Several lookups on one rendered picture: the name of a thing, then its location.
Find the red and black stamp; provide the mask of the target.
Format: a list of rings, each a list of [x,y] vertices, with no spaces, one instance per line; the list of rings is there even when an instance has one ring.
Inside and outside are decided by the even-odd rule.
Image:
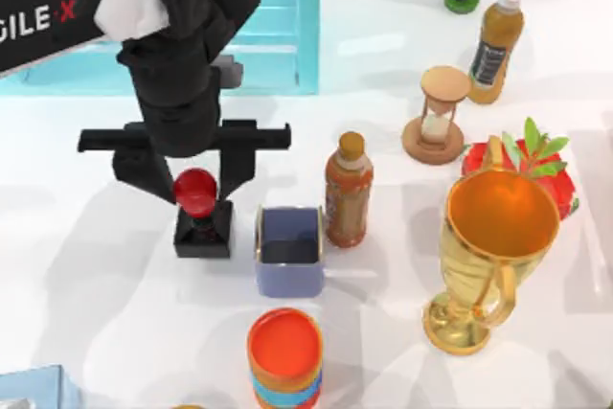
[[[233,203],[217,199],[217,183],[206,170],[183,170],[174,180],[179,205],[173,244],[179,258],[229,259]]]

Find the grey rounded box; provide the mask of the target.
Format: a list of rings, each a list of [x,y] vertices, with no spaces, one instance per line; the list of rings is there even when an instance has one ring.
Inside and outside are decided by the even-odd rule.
[[[243,65],[233,56],[220,56],[216,59],[216,67],[220,72],[220,87],[222,89],[235,89],[241,86]]]

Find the brown bottle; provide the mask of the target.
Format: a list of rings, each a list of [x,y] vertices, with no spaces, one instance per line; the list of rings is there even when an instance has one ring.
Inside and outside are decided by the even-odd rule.
[[[361,134],[348,131],[338,141],[325,169],[325,231],[337,247],[350,248],[366,235],[373,164]]]

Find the light blue rack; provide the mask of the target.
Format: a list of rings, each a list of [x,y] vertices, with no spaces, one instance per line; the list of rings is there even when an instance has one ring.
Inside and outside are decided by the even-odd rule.
[[[318,89],[319,0],[261,0],[225,48],[244,66],[239,92],[311,94]],[[11,96],[130,96],[128,71],[116,61],[120,47],[98,41],[0,79]]]

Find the purple square container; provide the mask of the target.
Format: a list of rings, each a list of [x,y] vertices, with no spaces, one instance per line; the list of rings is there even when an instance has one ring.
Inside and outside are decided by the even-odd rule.
[[[260,294],[265,297],[318,296],[325,281],[322,209],[259,208],[255,270]]]

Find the wooden hourglass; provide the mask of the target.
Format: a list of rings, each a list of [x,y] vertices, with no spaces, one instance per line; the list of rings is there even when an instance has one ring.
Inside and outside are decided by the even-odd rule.
[[[464,134],[455,123],[457,105],[470,90],[469,77],[451,66],[434,66],[421,77],[421,114],[403,129],[405,151],[426,165],[444,165],[464,150]]]

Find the light blue box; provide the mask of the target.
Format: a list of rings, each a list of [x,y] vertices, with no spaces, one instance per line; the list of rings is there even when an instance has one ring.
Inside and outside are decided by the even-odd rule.
[[[82,409],[80,389],[60,365],[0,375],[0,409]]]

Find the yellow bottle with white cap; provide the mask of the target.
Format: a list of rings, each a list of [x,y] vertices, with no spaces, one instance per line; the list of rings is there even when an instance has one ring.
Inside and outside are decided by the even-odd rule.
[[[521,0],[497,0],[483,16],[480,39],[469,69],[468,98],[478,104],[495,102],[502,92],[513,48],[524,28]]]

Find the golden trophy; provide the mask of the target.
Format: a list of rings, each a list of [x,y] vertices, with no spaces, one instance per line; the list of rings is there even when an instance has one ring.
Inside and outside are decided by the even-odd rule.
[[[445,202],[439,243],[445,290],[424,308],[422,322],[432,344],[450,354],[486,345],[558,232],[550,194],[503,162],[503,141],[489,137],[483,166],[458,180]]]

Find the red plant pot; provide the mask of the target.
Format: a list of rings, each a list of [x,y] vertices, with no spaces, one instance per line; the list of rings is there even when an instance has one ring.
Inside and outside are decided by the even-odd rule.
[[[530,176],[550,194],[560,219],[570,216],[578,208],[579,199],[566,170],[567,162],[560,156],[569,144],[569,138],[552,138],[541,132],[531,117],[525,120],[522,138],[511,141],[511,136],[506,133],[502,138],[501,168]]]

